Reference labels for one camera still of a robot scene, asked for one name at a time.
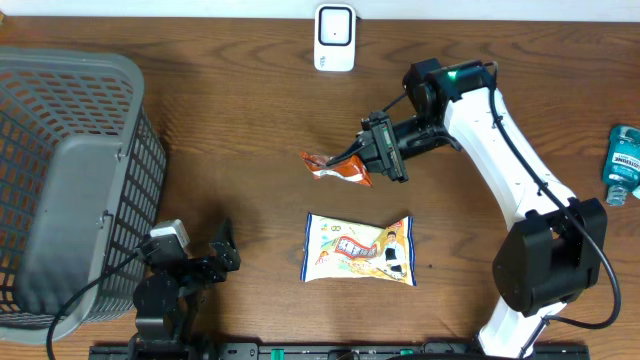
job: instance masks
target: mouthwash bottle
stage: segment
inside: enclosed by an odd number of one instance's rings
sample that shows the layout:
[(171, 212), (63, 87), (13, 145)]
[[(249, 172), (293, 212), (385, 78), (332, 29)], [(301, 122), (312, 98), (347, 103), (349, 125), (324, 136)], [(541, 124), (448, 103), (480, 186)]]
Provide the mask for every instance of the mouthwash bottle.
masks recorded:
[(609, 140), (602, 180), (609, 185), (607, 203), (620, 206), (640, 182), (640, 130), (618, 125), (611, 130)]

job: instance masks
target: snack bag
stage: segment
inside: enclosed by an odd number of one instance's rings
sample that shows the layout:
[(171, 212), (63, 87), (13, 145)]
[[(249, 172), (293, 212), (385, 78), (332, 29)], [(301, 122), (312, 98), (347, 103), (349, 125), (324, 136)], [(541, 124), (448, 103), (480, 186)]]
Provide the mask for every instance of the snack bag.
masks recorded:
[(376, 277), (416, 286), (406, 217), (386, 229), (309, 214), (300, 279)]
[(306, 152), (301, 152), (300, 157), (302, 157), (307, 169), (313, 173), (313, 177), (316, 179), (325, 175), (332, 175), (361, 185), (371, 186), (373, 184), (369, 171), (356, 155), (332, 166), (325, 165), (331, 159), (329, 156), (309, 155)]

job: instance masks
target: wood grain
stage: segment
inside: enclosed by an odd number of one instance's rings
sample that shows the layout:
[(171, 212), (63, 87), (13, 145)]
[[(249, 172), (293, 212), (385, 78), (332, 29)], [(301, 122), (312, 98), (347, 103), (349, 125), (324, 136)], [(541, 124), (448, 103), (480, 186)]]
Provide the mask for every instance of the wood grain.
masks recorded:
[[(114, 52), (146, 81), (145, 107), (168, 143), (160, 218), (181, 218), (206, 242), (234, 221), (241, 270), (208, 293), (197, 327), (217, 339), (275, 342), (423, 342), (470, 337), (498, 294), (490, 264), (505, 235), (499, 208), (467, 155), (438, 149), (407, 163), (410, 181), (374, 176), (372, 189), (314, 181), (301, 150), (337, 154), (359, 119), (402, 92), (409, 64), (497, 60), (500, 88), (523, 133), (581, 198), (600, 180), (614, 124), (640, 126), (640, 27), (629, 24), (368, 21), (358, 24), (354, 71), (313, 67), (306, 20), (8, 18), (0, 42)], [(391, 111), (410, 115), (408, 103)], [(385, 226), (415, 216), (418, 287), (363, 280), (298, 279), (307, 212)], [(640, 352), (640, 203), (608, 209), (606, 251), (622, 284), (618, 322), (596, 332), (554, 324), (544, 340), (578, 341), (593, 359)], [(370, 304), (388, 311), (372, 314)], [(611, 307), (603, 275), (565, 315), (598, 321)], [(133, 315), (88, 324), (55, 345), (86, 358), (122, 342)], [(1, 359), (43, 358), (43, 347), (2, 343)]]

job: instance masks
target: black cable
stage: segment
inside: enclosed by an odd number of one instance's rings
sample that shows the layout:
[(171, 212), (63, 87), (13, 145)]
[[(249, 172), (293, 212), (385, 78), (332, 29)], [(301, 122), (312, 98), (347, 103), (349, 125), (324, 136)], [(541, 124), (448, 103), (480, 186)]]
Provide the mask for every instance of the black cable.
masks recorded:
[[(576, 219), (576, 217), (571, 213), (571, 211), (569, 211), (569, 209), (567, 209), (567, 207), (564, 206), (562, 201), (560, 201), (551, 192), (551, 190), (549, 190), (549, 188), (547, 187), (547, 184), (544, 181), (542, 181), (540, 177), (538, 177), (538, 175), (527, 163), (527, 161), (522, 156), (522, 154), (520, 154), (520, 151), (515, 146), (515, 144), (511, 141), (511, 138), (509, 138), (509, 135), (507, 134), (507, 131), (505, 130), (504, 125), (502, 124), (502, 117), (498, 115), (498, 111), (496, 110), (495, 91), (497, 88), (497, 80), (498, 80), (497, 79), (498, 78), (497, 63), (493, 63), (493, 66), (495, 68), (495, 71), (493, 75), (493, 82), (489, 86), (489, 106), (491, 108), (491, 115), (493, 116), (495, 125), (498, 127), (498, 130), (500, 131), (500, 134), (504, 138), (504, 141), (507, 143), (507, 146), (509, 146), (509, 149), (511, 149), (511, 152), (513, 152), (513, 155), (518, 159), (518, 161), (520, 162), (522, 167), (527, 171), (529, 176), (531, 176), (531, 179), (533, 180), (533, 182), (535, 182), (536, 185), (538, 185), (538, 187), (540, 188), (540, 191), (543, 192), (549, 198), (549, 200), (551, 200), (551, 202), (553, 202), (558, 207), (558, 209), (560, 209), (560, 211), (562, 211), (562, 213), (569, 220), (571, 225), (573, 225), (578, 230), (578, 232), (587, 240), (589, 245), (596, 252), (598, 257), (602, 261), (602, 265), (604, 266), (604, 269), (607, 272), (607, 276), (609, 276), (609, 281), (611, 282), (611, 288), (613, 290), (613, 310), (611, 311), (611, 315), (609, 316), (609, 318), (605, 321), (592, 324), (592, 323), (585, 323), (582, 321), (568, 319), (568, 318), (564, 318), (556, 315), (547, 315), (543, 318), (543, 321), (555, 320), (555, 321), (563, 322), (565, 324), (573, 325), (583, 329), (591, 329), (591, 330), (604, 329), (616, 321), (616, 319), (618, 318), (618, 315), (620, 314), (620, 308), (622, 307), (620, 285), (618, 283), (618, 279), (616, 277), (615, 271), (613, 270), (613, 267), (611, 266), (611, 262), (609, 261), (607, 256), (604, 254), (602, 250), (600, 250), (600, 248), (595, 243), (595, 241), (593, 241), (589, 233), (585, 230), (582, 223), (578, 221), (578, 219)], [(539, 335), (540, 332), (542, 332), (542, 329), (544, 329), (544, 326), (538, 326), (538, 328), (539, 328), (539, 331), (538, 331), (538, 335)], [(533, 344), (533, 341), (535, 341), (536, 338), (537, 336), (533, 337), (533, 340), (529, 339), (527, 343), (531, 342)]]
[(82, 295), (84, 295), (84, 293), (89, 291), (89, 289), (91, 289), (92, 287), (98, 285), (99, 283), (104, 281), (104, 279), (108, 278), (109, 276), (111, 276), (111, 275), (117, 273), (118, 271), (122, 270), (122, 268), (127, 266), (127, 264), (129, 264), (136, 257), (138, 257), (138, 255), (139, 255), (139, 253), (137, 251), (135, 251), (133, 254), (129, 255), (129, 257), (124, 259), (120, 264), (118, 264), (118, 266), (116, 266), (113, 269), (107, 271), (106, 273), (100, 275), (100, 277), (98, 277), (97, 279), (95, 279), (92, 282), (88, 283), (82, 289), (78, 290), (78, 292), (73, 294), (73, 296), (69, 300), (67, 300), (67, 302), (64, 305), (62, 305), (60, 310), (58, 310), (58, 313), (56, 314), (56, 316), (53, 318), (53, 321), (51, 322), (51, 325), (49, 325), (49, 331), (47, 332), (47, 355), (49, 356), (49, 360), (55, 360), (56, 359), (56, 357), (53, 355), (53, 332), (56, 329), (56, 325), (58, 325), (58, 322), (60, 321), (60, 318), (62, 316), (64, 316), (64, 314), (67, 312), (69, 307), (71, 307), (71, 305), (73, 305), (73, 303), (75, 303), (78, 299), (80, 299), (80, 297), (82, 297)]
[(387, 112), (389, 109), (391, 109), (395, 104), (397, 104), (398, 102), (400, 102), (400, 100), (404, 99), (405, 96), (407, 96), (407, 93), (403, 93), (402, 95), (398, 96), (395, 100), (393, 100), (389, 105), (385, 106), (384, 108), (382, 108), (382, 111)]

